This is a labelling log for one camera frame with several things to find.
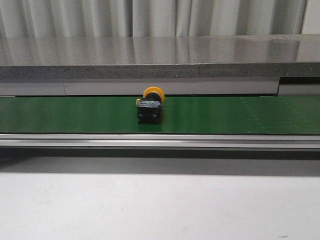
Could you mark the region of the yellow mushroom push button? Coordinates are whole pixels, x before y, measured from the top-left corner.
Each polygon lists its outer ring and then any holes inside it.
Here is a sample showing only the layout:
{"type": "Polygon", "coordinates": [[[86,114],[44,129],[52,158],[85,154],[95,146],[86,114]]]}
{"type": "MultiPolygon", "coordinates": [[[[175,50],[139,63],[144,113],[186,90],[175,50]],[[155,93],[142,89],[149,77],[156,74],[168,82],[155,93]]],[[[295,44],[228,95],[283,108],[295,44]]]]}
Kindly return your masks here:
{"type": "Polygon", "coordinates": [[[164,91],[151,86],[144,90],[142,98],[136,99],[138,122],[141,124],[159,124],[162,119],[162,105],[165,101],[164,91]]]}

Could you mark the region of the green conveyor belt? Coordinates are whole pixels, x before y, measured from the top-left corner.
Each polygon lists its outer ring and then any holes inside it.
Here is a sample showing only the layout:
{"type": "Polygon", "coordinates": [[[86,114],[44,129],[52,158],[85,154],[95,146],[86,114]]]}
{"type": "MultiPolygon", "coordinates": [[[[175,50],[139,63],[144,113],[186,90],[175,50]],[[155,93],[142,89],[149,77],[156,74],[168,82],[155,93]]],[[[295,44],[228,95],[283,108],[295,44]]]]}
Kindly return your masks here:
{"type": "Polygon", "coordinates": [[[159,124],[139,123],[134,96],[3,97],[2,133],[318,135],[317,96],[169,96],[159,124]]]}

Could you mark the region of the grey speckled stone counter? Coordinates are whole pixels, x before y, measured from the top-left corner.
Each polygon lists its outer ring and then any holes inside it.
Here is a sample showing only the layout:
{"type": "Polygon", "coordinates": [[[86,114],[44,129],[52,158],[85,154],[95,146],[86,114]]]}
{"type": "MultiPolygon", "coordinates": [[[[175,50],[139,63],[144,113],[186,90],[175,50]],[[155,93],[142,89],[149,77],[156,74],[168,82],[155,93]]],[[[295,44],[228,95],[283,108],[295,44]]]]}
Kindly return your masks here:
{"type": "Polygon", "coordinates": [[[316,96],[317,34],[0,40],[2,96],[316,96]]]}

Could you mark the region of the white pleated curtain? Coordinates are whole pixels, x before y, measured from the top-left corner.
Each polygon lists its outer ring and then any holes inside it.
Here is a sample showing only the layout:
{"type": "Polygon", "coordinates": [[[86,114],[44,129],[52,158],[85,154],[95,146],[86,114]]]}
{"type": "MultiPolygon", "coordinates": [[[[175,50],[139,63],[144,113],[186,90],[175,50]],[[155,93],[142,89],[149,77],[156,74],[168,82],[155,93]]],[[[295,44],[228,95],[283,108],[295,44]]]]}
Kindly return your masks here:
{"type": "Polygon", "coordinates": [[[0,35],[172,37],[317,34],[317,0],[3,0],[0,35]]]}

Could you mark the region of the aluminium conveyor side rail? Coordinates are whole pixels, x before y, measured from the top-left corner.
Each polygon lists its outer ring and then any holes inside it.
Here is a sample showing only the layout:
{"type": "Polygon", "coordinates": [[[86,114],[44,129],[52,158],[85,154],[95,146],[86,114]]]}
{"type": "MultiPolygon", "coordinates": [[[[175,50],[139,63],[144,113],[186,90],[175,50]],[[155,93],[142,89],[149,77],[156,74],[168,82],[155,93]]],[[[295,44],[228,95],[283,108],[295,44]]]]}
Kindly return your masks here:
{"type": "Polygon", "coordinates": [[[2,148],[320,149],[319,135],[4,133],[2,148]]]}

